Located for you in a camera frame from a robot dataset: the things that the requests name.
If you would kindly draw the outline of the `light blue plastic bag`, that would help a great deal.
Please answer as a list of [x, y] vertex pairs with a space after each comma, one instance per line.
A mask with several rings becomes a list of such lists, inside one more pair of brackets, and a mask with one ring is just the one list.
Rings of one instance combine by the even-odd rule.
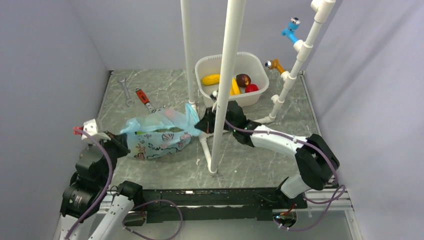
[[[200, 135], [201, 131], [195, 129], [195, 124], [200, 121], [199, 115], [187, 103], [185, 112], [179, 112], [176, 121], [170, 121], [164, 110], [151, 113], [144, 117], [134, 117], [126, 122], [120, 134], [127, 134], [127, 144], [130, 149], [129, 157], [137, 160], [151, 160], [165, 155], [175, 154], [185, 148], [192, 138]], [[156, 129], [178, 127], [183, 132], [158, 133]]]

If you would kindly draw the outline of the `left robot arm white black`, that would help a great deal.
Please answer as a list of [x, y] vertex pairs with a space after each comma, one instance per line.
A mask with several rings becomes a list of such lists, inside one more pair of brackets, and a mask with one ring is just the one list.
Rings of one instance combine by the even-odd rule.
[[117, 186], [111, 206], [94, 231], [92, 225], [107, 195], [119, 158], [128, 155], [127, 134], [106, 132], [106, 139], [89, 145], [75, 165], [60, 207], [61, 240], [110, 240], [130, 210], [139, 209], [143, 187], [131, 181]]

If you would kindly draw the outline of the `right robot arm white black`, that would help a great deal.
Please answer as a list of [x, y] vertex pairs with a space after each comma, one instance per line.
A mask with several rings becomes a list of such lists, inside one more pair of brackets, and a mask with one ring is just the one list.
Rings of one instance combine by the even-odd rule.
[[340, 162], [318, 134], [296, 136], [268, 128], [248, 119], [236, 101], [228, 103], [223, 128], [242, 145], [271, 150], [295, 160], [299, 172], [284, 179], [275, 191], [276, 203], [282, 208], [289, 207], [304, 192], [323, 190], [331, 179], [333, 185], [338, 184], [336, 171]]

